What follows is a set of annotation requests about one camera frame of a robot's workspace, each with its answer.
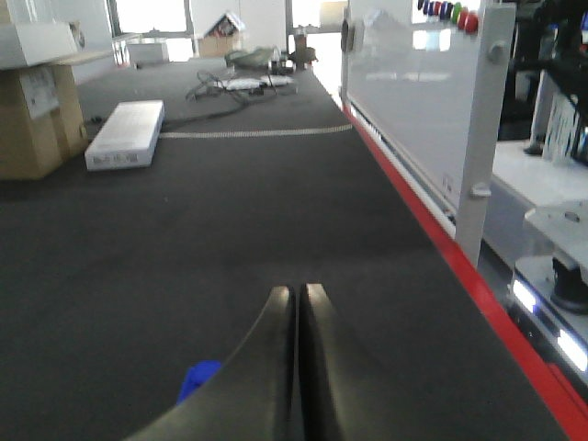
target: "white box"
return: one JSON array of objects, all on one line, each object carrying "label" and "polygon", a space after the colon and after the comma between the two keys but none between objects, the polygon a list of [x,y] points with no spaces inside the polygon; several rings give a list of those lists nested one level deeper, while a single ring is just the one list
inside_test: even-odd
[{"label": "white box", "polygon": [[90,171],[151,165],[164,122],[163,101],[120,103],[85,151]]},{"label": "white box", "polygon": [[142,39],[127,43],[131,64],[169,62],[169,51],[164,39]]},{"label": "white box", "polygon": [[0,69],[18,69],[77,52],[67,23],[0,25]]}]

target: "white whiteboard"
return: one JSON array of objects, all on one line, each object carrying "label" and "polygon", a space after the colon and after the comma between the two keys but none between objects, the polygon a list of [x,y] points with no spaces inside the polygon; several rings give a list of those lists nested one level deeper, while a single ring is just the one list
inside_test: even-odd
[{"label": "white whiteboard", "polygon": [[[425,16],[417,0],[350,0],[356,41],[345,85],[346,99],[457,215],[474,185],[490,186],[515,17],[512,5],[461,3],[478,12],[476,34]],[[496,43],[503,57],[490,60]],[[485,206],[476,208],[478,248]]]}]

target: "white label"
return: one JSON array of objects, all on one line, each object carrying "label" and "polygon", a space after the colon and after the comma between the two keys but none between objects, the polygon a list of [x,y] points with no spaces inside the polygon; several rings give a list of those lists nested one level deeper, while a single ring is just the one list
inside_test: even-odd
[{"label": "white label", "polygon": [[31,119],[36,119],[59,107],[57,89],[51,69],[42,67],[20,75],[22,92]]},{"label": "white label", "polygon": [[579,120],[580,115],[568,98],[561,93],[556,93],[553,97],[543,149],[544,158],[554,163],[561,163],[571,156]]}]

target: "white seam line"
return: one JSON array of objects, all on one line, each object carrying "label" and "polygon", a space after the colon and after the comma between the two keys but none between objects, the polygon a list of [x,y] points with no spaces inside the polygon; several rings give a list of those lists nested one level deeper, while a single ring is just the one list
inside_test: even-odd
[{"label": "white seam line", "polygon": [[351,124],[343,126],[325,127],[321,129],[294,129],[294,130],[253,130],[253,131],[212,131],[208,133],[185,133],[185,132],[167,132],[161,133],[159,138],[162,140],[181,140],[181,139],[222,139],[222,138],[264,138],[270,136],[304,136],[304,135],[323,135],[329,133],[340,133],[353,129]]}]

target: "window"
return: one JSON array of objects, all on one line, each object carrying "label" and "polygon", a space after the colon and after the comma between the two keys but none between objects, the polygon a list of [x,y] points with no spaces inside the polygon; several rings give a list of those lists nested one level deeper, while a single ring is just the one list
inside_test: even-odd
[{"label": "window", "polygon": [[188,32],[186,0],[116,0],[122,33]]}]

